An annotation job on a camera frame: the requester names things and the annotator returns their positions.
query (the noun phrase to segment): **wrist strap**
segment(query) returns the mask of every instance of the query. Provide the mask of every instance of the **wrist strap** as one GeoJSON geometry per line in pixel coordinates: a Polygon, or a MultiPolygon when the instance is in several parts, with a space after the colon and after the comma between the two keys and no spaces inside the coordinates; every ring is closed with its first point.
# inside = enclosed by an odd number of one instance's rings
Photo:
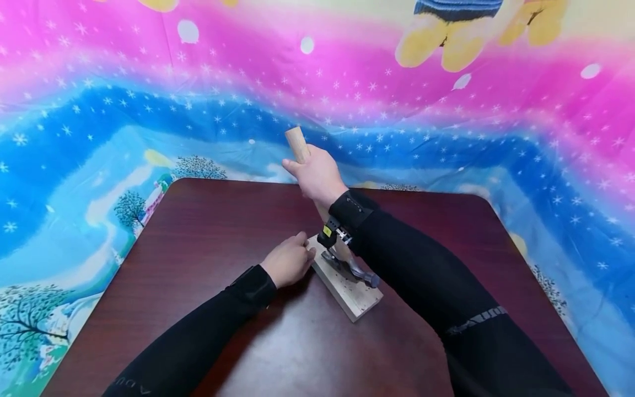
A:
{"type": "Polygon", "coordinates": [[[354,233],[357,228],[379,206],[376,202],[352,190],[346,191],[328,209],[328,213],[337,219],[344,228],[354,233]]]}

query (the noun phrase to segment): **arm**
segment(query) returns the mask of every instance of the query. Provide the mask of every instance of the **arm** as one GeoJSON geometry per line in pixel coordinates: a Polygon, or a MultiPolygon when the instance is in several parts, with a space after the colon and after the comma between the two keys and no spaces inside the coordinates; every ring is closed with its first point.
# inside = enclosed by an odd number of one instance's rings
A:
{"type": "MultiPolygon", "coordinates": [[[[329,212],[345,227],[359,215],[344,194],[329,212]]],[[[349,227],[360,256],[437,332],[457,395],[571,396],[544,355],[443,245],[382,211],[361,193],[350,197],[373,210],[349,227]]]]}
{"type": "Polygon", "coordinates": [[[300,280],[311,266],[304,232],[284,240],[260,265],[165,331],[110,384],[105,397],[188,396],[236,330],[267,307],[276,290],[300,280]]]}

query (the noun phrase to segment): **colorful backdrop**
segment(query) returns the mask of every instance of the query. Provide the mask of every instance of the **colorful backdrop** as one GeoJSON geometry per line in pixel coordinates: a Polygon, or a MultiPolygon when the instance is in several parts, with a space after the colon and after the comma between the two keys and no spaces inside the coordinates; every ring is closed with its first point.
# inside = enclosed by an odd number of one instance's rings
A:
{"type": "Polygon", "coordinates": [[[0,0],[0,393],[37,396],[179,178],[488,200],[635,395],[628,0],[0,0]]]}

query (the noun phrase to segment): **black wristband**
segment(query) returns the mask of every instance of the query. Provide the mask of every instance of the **black wristband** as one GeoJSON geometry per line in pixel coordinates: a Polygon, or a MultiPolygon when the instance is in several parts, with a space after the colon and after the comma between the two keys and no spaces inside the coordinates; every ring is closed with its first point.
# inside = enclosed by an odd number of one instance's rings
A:
{"type": "Polygon", "coordinates": [[[379,206],[363,194],[348,190],[341,195],[328,209],[328,213],[337,219],[344,229],[354,233],[357,228],[379,206]]]}
{"type": "Polygon", "coordinates": [[[254,305],[257,310],[269,306],[276,295],[276,284],[260,265],[245,270],[227,290],[237,293],[241,299],[254,305]]]}

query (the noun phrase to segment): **left hand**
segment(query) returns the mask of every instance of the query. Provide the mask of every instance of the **left hand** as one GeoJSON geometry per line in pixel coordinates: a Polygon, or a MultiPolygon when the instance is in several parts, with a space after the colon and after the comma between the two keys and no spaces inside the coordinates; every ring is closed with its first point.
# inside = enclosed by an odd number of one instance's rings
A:
{"type": "Polygon", "coordinates": [[[306,274],[316,256],[316,249],[307,250],[307,234],[299,232],[284,240],[260,263],[278,289],[294,284],[306,274]]]}

